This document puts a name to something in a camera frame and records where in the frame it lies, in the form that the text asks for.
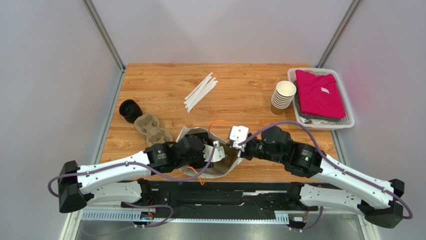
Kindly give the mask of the white paper takeout bag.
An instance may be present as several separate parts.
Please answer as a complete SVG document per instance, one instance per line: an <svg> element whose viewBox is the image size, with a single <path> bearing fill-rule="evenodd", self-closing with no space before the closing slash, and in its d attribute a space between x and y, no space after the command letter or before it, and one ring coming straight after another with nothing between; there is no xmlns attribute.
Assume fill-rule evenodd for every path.
<svg viewBox="0 0 426 240"><path fill-rule="evenodd" d="M186 137L186 134L207 132L212 142L220 141L221 146L223 146L226 157L219 162L211 162L209 167L200 176L197 177L201 185L204 185L208 179L217 179L228 175L243 160L242 158L238 157L237 150L231 148L224 139L221 139L210 131L211 127L216 123L226 123L229 127L231 126L231 124L225 120L215 120L210 123L208 128L188 128L183 126L177 138L178 140L181 140L183 137ZM190 177L200 173L202 169L203 168L193 168L189 166L189 163L184 163L183 166L179 167L179 171L181 173Z"/></svg>

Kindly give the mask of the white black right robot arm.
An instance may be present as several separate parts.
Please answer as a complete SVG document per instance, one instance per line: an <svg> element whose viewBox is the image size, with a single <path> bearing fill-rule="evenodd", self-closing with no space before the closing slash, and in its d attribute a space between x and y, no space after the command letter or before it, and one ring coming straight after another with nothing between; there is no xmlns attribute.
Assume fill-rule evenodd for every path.
<svg viewBox="0 0 426 240"><path fill-rule="evenodd" d="M294 208L341 209L387 229L395 228L404 218L404 206L399 198L404 194L405 184L399 179L381 180L363 174L316 146L292 140L290 133L278 126L264 128L260 138L251 135L245 126L234 126L228 138L231 147L247 160L257 158L279 163L292 175L334 186L322 188L290 183L285 201Z"/></svg>

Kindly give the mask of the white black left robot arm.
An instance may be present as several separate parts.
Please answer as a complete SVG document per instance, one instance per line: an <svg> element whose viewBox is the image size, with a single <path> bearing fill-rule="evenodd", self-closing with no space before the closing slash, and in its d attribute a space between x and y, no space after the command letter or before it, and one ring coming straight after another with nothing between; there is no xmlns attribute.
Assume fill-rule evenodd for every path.
<svg viewBox="0 0 426 240"><path fill-rule="evenodd" d="M112 195L102 193L106 186L153 175L172 180L168 173L192 164L201 167L195 174L198 178L224 156L220 142L211 141L207 133L189 134L106 163L79 165L75 160L68 161L59 176L50 180L48 190L58 199L60 213L72 213L95 202L114 201Z"/></svg>

